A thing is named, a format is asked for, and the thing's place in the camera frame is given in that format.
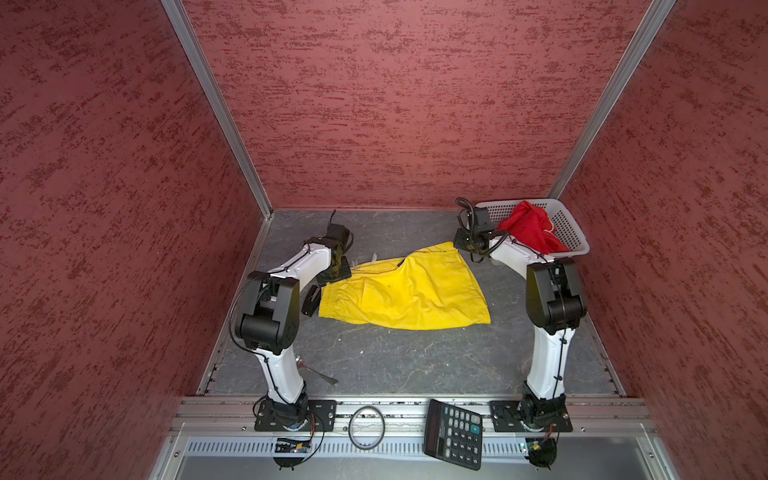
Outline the red shorts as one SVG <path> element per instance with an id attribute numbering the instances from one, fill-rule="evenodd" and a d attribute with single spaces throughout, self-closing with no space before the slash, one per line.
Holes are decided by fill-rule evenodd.
<path id="1" fill-rule="evenodd" d="M 511 214 L 500 222 L 499 229 L 542 254 L 569 251 L 555 235 L 556 227 L 546 211 L 528 201 L 520 202 Z"/>

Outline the yellow shorts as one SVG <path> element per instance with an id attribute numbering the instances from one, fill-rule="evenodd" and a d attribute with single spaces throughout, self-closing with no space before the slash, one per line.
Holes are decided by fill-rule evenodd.
<path id="1" fill-rule="evenodd" d="M 350 278 L 323 287 L 318 315 L 409 331 L 491 323 L 479 283 L 450 242 L 353 268 Z"/>

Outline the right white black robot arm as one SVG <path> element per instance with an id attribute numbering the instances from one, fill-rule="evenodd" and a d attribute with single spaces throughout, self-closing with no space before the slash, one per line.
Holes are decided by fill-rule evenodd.
<path id="1" fill-rule="evenodd" d="M 564 375 L 568 350 L 587 313 L 575 262 L 541 253 L 506 234 L 474 234 L 464 227 L 457 229 L 453 244 L 475 261 L 489 258 L 524 278 L 534 346 L 524 394 L 512 417 L 532 432 L 555 427 L 567 414 Z"/>

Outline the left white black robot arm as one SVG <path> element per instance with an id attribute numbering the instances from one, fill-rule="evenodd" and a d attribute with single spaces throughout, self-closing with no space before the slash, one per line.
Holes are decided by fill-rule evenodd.
<path id="1" fill-rule="evenodd" d="M 242 289 L 247 295 L 244 307 L 228 315 L 234 345 L 254 355 L 265 376 L 267 393 L 260 404 L 276 426 L 288 431 L 315 425 L 293 344 L 300 316 L 313 314 L 320 294 L 311 295 L 309 308 L 303 309 L 301 292 L 308 285 L 320 288 L 348 279 L 351 269 L 346 252 L 353 242 L 354 236 L 347 231 L 306 240 L 280 266 L 249 274 Z"/>

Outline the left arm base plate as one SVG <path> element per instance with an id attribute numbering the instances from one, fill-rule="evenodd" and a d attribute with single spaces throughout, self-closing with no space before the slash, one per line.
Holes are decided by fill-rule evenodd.
<path id="1" fill-rule="evenodd" d="M 289 407 L 271 399 L 263 400 L 255 409 L 254 430 L 257 432 L 309 432 L 311 423 L 321 431 L 334 427 L 335 400 L 301 400 Z"/>

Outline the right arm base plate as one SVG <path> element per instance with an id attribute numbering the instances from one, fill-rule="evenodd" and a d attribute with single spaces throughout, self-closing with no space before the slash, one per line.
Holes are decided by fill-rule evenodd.
<path id="1" fill-rule="evenodd" d="M 570 433 L 573 425 L 564 399 L 491 401 L 490 415 L 495 432 Z"/>

